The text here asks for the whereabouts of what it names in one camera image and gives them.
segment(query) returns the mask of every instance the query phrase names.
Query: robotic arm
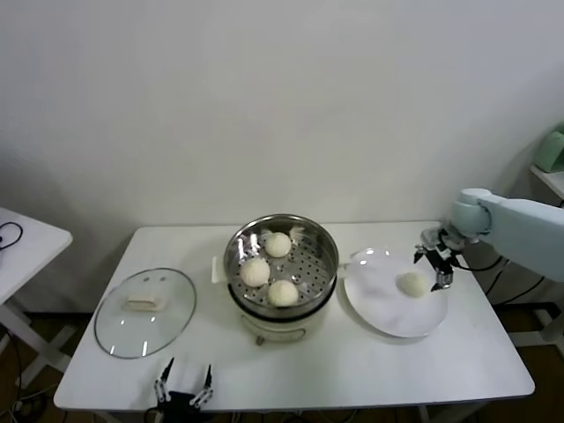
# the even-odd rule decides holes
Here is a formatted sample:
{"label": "robotic arm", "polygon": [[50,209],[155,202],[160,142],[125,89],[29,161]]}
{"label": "robotic arm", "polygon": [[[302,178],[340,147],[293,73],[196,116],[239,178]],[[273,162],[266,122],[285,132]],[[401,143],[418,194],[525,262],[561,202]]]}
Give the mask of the robotic arm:
{"label": "robotic arm", "polygon": [[564,282],[564,210],[530,200],[499,197],[487,189],[463,189],[451,221],[426,229],[415,261],[425,256],[436,271],[433,291],[452,283],[456,256],[484,241],[502,256],[555,282]]}

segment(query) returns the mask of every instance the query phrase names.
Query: glass lid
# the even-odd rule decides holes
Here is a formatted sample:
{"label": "glass lid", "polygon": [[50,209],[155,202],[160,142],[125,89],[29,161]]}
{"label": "glass lid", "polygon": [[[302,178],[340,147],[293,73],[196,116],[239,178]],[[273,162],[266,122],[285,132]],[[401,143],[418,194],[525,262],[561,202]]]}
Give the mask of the glass lid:
{"label": "glass lid", "polygon": [[108,294],[96,313],[100,347],[122,359],[157,352],[186,328],[196,308],[196,289],[173,269],[141,271]]}

